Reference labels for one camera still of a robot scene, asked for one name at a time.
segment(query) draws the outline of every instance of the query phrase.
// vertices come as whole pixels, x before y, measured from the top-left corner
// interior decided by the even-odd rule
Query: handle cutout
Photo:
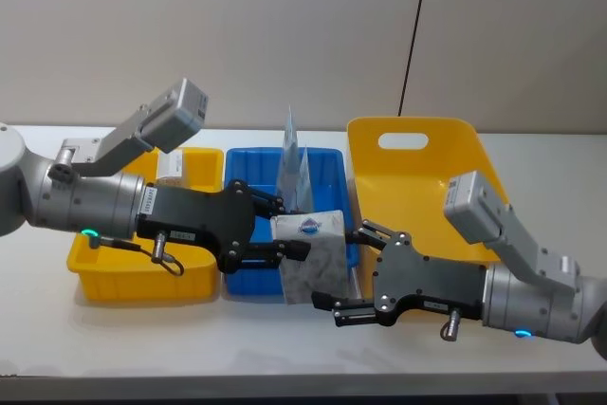
[[[382,149],[420,151],[428,145],[428,137],[423,133],[384,133],[377,143]]]

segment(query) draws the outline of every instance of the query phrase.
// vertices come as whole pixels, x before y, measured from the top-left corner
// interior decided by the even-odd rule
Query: yellow plastic tray
[[[221,190],[223,152],[217,149],[183,148],[185,170],[194,190]],[[124,172],[156,180],[157,151],[144,154]],[[134,237],[133,242],[152,251],[154,241]],[[77,234],[67,257],[67,268],[80,274],[84,295],[91,301],[127,302],[158,300],[207,300],[216,295],[219,272],[212,254],[201,248],[169,244],[168,253],[184,266],[181,277],[152,264],[134,251],[101,247],[91,249],[87,237]]]
[[[422,134],[422,149],[384,149],[386,133]],[[349,191],[354,213],[413,237],[417,251],[452,260],[497,261],[482,245],[469,245],[443,215],[451,177],[480,170],[504,202],[506,193],[474,128],[458,119],[359,118],[348,124]],[[372,294],[377,251],[363,249],[359,282]]]

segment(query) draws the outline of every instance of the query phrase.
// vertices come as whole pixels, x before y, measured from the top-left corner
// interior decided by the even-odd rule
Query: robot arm
[[[54,161],[33,154],[14,129],[0,124],[0,235],[25,220],[53,230],[93,230],[104,239],[131,239],[136,232],[155,240],[153,261],[167,242],[190,244],[208,249],[227,273],[247,260],[277,267],[283,256],[305,259],[305,243],[250,242],[256,215],[285,213],[280,198],[242,181],[204,193],[145,185],[141,176],[120,172],[142,153],[170,152],[194,135],[206,106],[207,96],[184,79],[107,137],[67,139]]]
[[[458,176],[451,181],[445,214],[469,242],[485,242],[503,263],[486,268],[423,256],[409,233],[365,220],[346,240],[380,250],[373,299],[314,293],[314,305],[332,310],[337,326],[390,326],[414,308],[445,314],[449,319],[440,335],[446,341],[457,340],[461,318],[519,337],[573,343],[590,338],[607,359],[607,280],[581,276],[570,258],[538,248],[510,206],[492,200],[488,210],[479,202],[490,195],[499,201],[480,173]],[[496,222],[501,214],[509,219]]]

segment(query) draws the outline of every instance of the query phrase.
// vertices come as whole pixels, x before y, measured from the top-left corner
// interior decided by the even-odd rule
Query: white table
[[[18,130],[55,156],[67,137],[107,128]],[[482,135],[517,213],[582,273],[607,276],[607,137]],[[282,132],[205,130],[189,145],[279,146]],[[300,132],[300,145],[345,152],[343,132]],[[410,314],[390,328],[337,328],[311,305],[94,306],[65,266],[73,234],[23,226],[0,238],[1,397],[222,397],[583,392],[607,390],[607,361],[572,345]]]

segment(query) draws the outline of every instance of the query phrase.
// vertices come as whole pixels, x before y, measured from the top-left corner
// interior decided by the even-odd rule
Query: green led light
[[[95,230],[86,229],[86,230],[80,231],[80,233],[82,233],[88,237],[99,237],[99,233],[96,232]]]

